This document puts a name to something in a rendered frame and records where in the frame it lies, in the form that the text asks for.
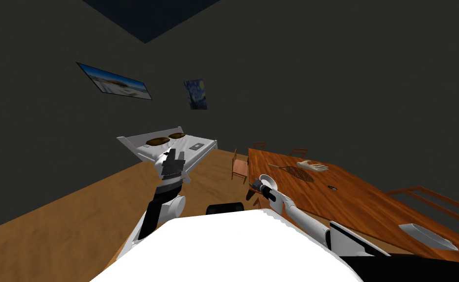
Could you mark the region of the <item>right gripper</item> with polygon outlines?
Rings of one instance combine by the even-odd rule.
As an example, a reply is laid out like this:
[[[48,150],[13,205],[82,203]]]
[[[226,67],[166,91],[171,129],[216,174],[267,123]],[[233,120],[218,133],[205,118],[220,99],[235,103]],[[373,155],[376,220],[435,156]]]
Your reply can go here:
[[[264,185],[259,179],[255,179],[255,181],[251,184],[251,188],[261,194],[269,192],[269,187]]]

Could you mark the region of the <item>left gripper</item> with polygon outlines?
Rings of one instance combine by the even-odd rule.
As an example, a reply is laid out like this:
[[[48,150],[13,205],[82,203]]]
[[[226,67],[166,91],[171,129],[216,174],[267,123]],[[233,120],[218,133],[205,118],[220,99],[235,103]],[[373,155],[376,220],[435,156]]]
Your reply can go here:
[[[185,153],[180,152],[178,159],[176,159],[176,149],[170,148],[168,151],[167,159],[162,163],[161,175],[167,177],[168,175],[182,174],[185,164]]]

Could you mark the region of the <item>small white plate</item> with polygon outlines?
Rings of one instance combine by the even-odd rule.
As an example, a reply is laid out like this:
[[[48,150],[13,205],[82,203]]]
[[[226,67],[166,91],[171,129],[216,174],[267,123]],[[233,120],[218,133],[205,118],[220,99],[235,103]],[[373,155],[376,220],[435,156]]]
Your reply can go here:
[[[278,186],[277,186],[276,182],[269,175],[262,174],[262,175],[259,176],[259,180],[260,180],[260,182],[262,182],[263,185],[269,187],[272,190],[277,190],[278,189]]]

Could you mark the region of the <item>white bed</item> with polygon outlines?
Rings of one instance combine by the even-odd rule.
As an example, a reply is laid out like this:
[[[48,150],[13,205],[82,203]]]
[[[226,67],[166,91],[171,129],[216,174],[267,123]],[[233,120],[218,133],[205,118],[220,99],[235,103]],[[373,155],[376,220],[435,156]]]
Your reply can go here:
[[[161,157],[166,158],[166,155],[164,155],[166,151],[170,148],[175,148],[176,153],[184,152],[184,160],[186,162],[184,164],[183,177],[188,183],[189,173],[211,150],[217,149],[217,141],[195,137],[188,134],[185,134],[181,138],[172,138],[171,135],[176,133],[184,133],[181,126],[131,137],[118,137],[117,140],[119,140],[141,161],[154,163],[155,169],[158,173],[161,173],[162,167],[159,163],[157,163],[157,161]],[[156,138],[168,138],[169,141],[165,144],[155,146],[146,144],[147,141]]]

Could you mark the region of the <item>brown racket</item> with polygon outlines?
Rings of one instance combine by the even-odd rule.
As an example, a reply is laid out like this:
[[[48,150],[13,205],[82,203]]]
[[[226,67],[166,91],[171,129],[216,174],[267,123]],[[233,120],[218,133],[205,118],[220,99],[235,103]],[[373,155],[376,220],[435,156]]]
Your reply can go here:
[[[267,164],[267,165],[270,167],[282,169],[286,171],[287,173],[289,173],[290,175],[300,180],[303,180],[305,182],[311,182],[311,183],[314,182],[314,179],[312,178],[312,176],[301,168],[290,166],[290,165],[287,165],[287,166],[278,166],[278,165],[273,165],[273,164]]]

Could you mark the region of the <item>beige hand sculpture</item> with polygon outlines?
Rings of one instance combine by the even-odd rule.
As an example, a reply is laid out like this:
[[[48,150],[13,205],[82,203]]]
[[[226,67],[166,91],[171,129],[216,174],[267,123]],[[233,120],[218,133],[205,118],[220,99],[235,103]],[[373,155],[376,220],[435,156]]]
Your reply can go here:
[[[312,164],[310,160],[304,160],[301,162],[297,162],[296,164],[298,167],[304,168],[306,170],[311,170],[311,171],[322,172],[322,171],[329,170],[329,167],[327,165],[324,165],[321,163]]]

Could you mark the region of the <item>blue starry night painting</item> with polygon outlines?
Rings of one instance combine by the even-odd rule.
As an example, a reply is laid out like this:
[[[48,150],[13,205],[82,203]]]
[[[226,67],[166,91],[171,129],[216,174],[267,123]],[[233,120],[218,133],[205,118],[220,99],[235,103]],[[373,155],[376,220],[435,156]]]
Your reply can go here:
[[[191,110],[207,110],[205,84],[203,79],[183,82]]]

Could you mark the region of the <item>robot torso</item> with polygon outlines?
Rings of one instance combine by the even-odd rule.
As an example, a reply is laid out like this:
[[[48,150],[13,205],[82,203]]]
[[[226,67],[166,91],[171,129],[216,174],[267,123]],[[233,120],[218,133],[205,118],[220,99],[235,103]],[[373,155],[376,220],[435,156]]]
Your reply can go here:
[[[270,209],[164,223],[90,282],[361,282]]]

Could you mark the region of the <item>beach landscape picture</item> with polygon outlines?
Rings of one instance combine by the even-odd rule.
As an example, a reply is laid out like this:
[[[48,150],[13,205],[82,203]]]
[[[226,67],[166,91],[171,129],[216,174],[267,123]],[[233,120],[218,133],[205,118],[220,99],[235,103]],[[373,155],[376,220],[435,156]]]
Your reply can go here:
[[[76,63],[102,93],[152,100],[143,82],[107,72],[82,63]]]

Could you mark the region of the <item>brown wooden table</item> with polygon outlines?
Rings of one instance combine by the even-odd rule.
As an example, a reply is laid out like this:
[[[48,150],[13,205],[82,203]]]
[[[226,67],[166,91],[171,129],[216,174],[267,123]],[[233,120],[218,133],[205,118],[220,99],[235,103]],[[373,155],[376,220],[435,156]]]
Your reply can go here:
[[[311,183],[267,165],[296,165],[300,161],[297,157],[255,149],[249,149],[248,157],[249,178],[269,175],[278,190],[302,210],[423,257],[459,262],[459,234],[336,165],[330,164],[325,172],[312,171]],[[425,246],[399,228],[408,223],[450,240],[458,251]]]

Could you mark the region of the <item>white oval bowl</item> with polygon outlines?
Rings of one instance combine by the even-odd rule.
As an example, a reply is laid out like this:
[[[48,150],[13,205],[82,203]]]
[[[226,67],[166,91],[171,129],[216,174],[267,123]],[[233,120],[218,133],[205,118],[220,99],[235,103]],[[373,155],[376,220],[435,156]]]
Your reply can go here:
[[[410,235],[412,238],[418,240],[430,248],[458,251],[458,248],[451,241],[417,224],[401,224],[399,225],[399,228],[406,234]]]

